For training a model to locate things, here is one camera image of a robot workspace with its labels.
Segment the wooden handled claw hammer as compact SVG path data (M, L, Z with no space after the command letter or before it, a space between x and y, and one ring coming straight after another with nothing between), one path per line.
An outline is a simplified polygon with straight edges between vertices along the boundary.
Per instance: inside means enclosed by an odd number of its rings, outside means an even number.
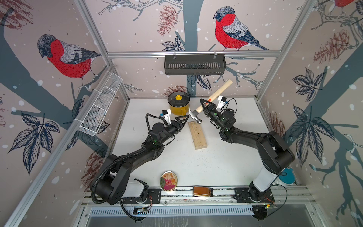
M218 98L230 85L232 85L232 81L229 79L226 81L216 92L214 92L208 99L211 99L211 102L213 102L216 98ZM192 110L192 108L189 108L189 115L192 119L194 119L198 124L202 123L202 120L198 118L198 114L201 113L202 106L200 105L195 110Z

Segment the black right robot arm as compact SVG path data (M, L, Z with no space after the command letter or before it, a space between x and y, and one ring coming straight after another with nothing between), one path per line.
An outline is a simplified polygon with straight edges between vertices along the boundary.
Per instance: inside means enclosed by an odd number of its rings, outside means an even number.
M240 130L234 127L234 111L218 111L215 104L205 99L201 99L200 103L203 113L219 129L221 140L230 144L242 144L258 151L263 168L250 183L248 197L254 202L261 201L273 182L295 160L293 152L277 132L255 133Z

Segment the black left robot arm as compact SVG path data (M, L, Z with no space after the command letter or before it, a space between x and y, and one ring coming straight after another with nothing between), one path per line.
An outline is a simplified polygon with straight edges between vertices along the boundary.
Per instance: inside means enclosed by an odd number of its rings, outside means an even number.
M167 122L162 116L153 126L147 122L147 137L141 148L125 155L109 155L93 181L89 185L91 199L95 204L117 202L124 213L135 222L142 222L143 217L136 217L135 212L127 212L123 200L131 198L136 203L152 202L149 186L146 182L135 178L130 180L130 174L141 165L158 158L165 147L174 141L175 135L180 133L186 125L189 115L177 116Z

